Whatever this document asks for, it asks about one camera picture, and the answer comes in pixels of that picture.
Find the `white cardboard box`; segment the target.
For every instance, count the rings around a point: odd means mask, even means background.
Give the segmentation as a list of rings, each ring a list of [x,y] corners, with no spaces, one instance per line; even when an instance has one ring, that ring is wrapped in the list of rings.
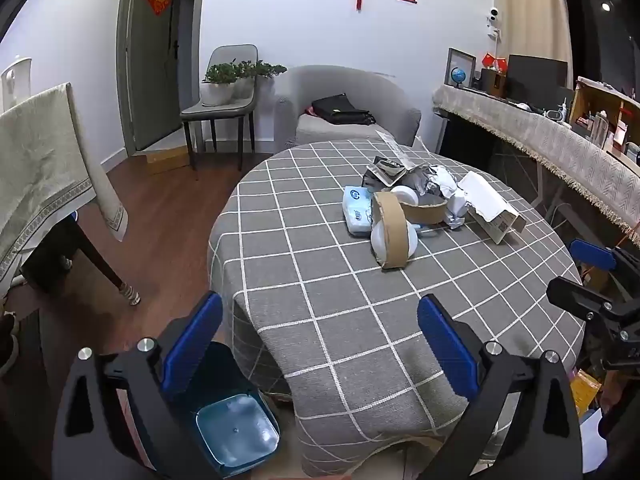
[[[526,227],[526,220],[475,171],[468,172],[458,188],[469,204],[469,213],[496,244],[510,231],[521,233]]]

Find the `white paper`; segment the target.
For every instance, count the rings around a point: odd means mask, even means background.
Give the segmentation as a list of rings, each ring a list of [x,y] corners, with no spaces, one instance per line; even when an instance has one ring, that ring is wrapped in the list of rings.
[[[421,226],[445,223],[452,230],[464,225],[469,204],[446,167],[429,164],[417,166],[401,182],[413,188],[420,200],[418,206],[401,203],[408,221]]]

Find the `blue tissue pack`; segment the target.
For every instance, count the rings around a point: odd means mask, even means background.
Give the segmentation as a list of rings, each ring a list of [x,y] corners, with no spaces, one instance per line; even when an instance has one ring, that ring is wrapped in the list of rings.
[[[362,186],[344,188],[342,211],[347,231],[356,237],[369,237],[372,230],[372,194]]]

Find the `teal plastic trash bin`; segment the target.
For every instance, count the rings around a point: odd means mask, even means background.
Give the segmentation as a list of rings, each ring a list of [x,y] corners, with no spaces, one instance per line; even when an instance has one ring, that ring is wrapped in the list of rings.
[[[186,391],[169,405],[221,478],[245,474],[278,450],[277,419],[225,344],[209,344]]]

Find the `dark table leg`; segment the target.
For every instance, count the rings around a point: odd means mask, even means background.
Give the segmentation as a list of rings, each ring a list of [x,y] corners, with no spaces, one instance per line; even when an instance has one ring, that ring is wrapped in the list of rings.
[[[68,232],[85,257],[118,289],[130,306],[135,307],[140,304],[140,294],[131,285],[123,281],[111,268],[101,253],[93,246],[92,241],[89,240],[89,237],[81,229],[78,222],[72,216],[68,216],[65,221]]]

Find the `wooden desk shelf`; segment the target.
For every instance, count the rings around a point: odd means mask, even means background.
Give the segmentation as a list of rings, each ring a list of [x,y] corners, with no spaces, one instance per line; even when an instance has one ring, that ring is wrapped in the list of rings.
[[[639,102],[609,84],[579,76],[568,120],[593,144],[639,174]]]

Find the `black monitor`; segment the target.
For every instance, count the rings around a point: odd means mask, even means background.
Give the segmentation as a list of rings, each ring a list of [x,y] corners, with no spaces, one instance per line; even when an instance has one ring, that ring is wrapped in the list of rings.
[[[555,110],[564,101],[567,73],[567,62],[511,54],[506,71],[506,98],[538,110]]]

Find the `cardboard box on floor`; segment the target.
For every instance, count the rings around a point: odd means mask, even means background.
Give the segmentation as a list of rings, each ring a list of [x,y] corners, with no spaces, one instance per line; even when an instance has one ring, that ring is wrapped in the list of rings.
[[[189,152],[185,146],[148,153],[145,155],[145,161],[149,174],[162,174],[190,165]]]

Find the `black printed bag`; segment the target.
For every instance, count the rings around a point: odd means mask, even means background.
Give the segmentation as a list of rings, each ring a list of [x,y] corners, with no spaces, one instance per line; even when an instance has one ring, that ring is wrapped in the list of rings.
[[[371,193],[389,190],[398,185],[407,174],[407,169],[392,160],[375,156],[373,162],[367,164],[366,171],[362,175],[361,186]]]

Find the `beige tablecloth side table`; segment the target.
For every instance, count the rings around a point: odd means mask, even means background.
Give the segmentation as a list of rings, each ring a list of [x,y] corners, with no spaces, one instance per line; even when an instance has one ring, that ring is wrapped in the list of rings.
[[[116,240],[123,240],[128,212],[89,153],[71,84],[1,114],[2,281],[12,280],[50,229],[92,200]]]

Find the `framed picture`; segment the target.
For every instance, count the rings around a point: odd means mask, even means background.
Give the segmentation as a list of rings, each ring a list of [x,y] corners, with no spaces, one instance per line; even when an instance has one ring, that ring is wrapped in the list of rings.
[[[454,67],[460,67],[466,73],[466,79],[461,88],[471,88],[475,75],[475,64],[476,58],[474,55],[470,55],[463,51],[450,48],[448,50],[448,58],[446,64],[445,84],[447,86],[454,87],[449,79],[449,73],[450,70],[452,70]]]

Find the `grey dining chair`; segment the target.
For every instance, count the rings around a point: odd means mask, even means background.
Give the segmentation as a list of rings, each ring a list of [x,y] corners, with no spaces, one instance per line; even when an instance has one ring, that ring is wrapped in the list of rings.
[[[254,44],[232,44],[213,50],[200,83],[198,102],[180,112],[190,166],[196,169],[196,154],[191,136],[192,122],[209,122],[214,151],[217,151],[216,121],[236,119],[238,131],[238,169],[243,166],[245,124],[248,124],[250,149],[255,149],[258,49]]]

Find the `potted green plant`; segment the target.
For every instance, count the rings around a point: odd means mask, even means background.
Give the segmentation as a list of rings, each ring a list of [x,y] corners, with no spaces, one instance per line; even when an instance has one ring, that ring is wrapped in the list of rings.
[[[250,98],[259,78],[271,79],[287,70],[263,60],[213,64],[201,82],[201,101],[205,106],[219,106]]]

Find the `black handbag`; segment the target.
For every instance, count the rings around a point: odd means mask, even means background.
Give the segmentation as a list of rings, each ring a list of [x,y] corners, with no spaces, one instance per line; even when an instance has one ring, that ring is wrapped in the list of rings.
[[[315,100],[311,103],[311,109],[314,114],[332,125],[375,124],[374,116],[368,110],[354,107],[345,93]]]

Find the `grey door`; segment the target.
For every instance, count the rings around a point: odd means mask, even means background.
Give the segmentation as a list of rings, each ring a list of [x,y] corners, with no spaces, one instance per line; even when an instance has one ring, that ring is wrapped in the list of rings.
[[[196,0],[172,0],[156,16],[146,0],[119,0],[116,86],[128,155],[181,128],[193,103],[193,18]]]

